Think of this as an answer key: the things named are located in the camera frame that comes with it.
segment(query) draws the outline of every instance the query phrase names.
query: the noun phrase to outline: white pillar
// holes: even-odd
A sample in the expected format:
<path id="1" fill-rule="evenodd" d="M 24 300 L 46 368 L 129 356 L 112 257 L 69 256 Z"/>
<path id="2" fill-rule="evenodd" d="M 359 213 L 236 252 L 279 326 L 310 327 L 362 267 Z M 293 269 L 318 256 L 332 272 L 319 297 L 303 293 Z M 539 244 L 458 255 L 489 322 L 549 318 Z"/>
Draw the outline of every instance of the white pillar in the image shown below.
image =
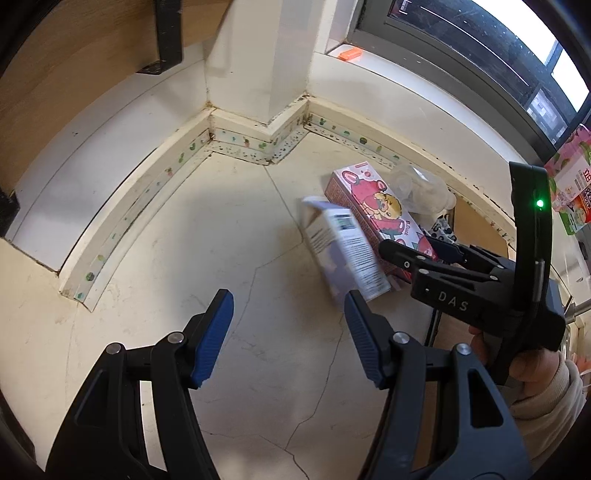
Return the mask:
<path id="1" fill-rule="evenodd" d="M 268 123 L 306 89 L 324 0 L 234 0 L 206 62 L 214 106 Z"/>

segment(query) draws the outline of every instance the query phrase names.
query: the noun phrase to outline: person's arm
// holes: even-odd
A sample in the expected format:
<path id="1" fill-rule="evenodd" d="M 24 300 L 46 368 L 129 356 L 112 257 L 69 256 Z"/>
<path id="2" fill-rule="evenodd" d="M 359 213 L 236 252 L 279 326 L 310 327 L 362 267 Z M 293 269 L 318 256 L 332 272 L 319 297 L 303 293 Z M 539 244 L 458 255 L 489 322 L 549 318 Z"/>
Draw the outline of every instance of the person's arm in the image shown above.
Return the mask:
<path id="1" fill-rule="evenodd" d="M 483 364 L 488 348 L 482 332 L 470 327 L 472 349 Z M 558 352 L 545 349 L 520 353 L 509 374 L 524 383 L 519 400 L 511 406 L 532 466 L 538 469 L 556 450 L 583 409 L 583 381 L 577 366 Z"/>

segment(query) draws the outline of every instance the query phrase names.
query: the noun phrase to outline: bright sky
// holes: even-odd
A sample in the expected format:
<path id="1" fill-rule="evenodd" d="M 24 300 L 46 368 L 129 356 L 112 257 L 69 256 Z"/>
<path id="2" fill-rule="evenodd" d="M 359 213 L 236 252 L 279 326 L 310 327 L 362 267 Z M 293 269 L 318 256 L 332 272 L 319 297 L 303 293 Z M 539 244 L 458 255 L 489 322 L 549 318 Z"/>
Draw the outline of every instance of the bright sky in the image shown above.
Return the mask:
<path id="1" fill-rule="evenodd" d="M 556 39 L 552 32 L 521 0 L 472 0 L 503 23 L 527 47 L 546 63 Z M 569 55 L 563 51 L 552 72 L 575 110 L 579 110 L 589 93 Z"/>

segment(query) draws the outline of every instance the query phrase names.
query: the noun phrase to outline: blue rubber grip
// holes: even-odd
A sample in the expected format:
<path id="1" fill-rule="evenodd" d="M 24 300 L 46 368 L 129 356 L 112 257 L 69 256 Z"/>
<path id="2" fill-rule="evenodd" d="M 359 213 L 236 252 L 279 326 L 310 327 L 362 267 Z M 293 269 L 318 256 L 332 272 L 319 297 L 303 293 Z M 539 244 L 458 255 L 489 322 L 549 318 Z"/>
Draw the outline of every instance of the blue rubber grip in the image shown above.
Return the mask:
<path id="1" fill-rule="evenodd" d="M 379 367 L 379 347 L 364 319 L 368 313 L 371 315 L 371 312 L 363 298 L 361 298 L 361 301 L 363 304 L 358 305 L 350 293 L 345 296 L 345 318 L 365 375 L 376 386 L 379 386 L 385 381 Z M 365 315 L 360 308 L 367 309 Z"/>
<path id="2" fill-rule="evenodd" d="M 233 315 L 234 297 L 227 292 L 209 323 L 203 339 L 195 349 L 195 366 L 191 372 L 191 380 L 195 386 L 201 387 L 201 384 L 211 377 Z"/>

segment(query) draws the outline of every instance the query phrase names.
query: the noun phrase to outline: window glass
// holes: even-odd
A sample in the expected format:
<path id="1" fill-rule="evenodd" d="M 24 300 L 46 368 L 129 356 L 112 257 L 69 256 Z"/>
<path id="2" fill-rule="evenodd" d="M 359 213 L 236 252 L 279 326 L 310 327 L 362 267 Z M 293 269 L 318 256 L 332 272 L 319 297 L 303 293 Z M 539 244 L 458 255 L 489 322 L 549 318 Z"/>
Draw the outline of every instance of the window glass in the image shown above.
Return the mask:
<path id="1" fill-rule="evenodd" d="M 522 0 L 395 0 L 389 18 L 469 59 L 529 113 L 552 143 L 589 94 L 570 57 Z"/>

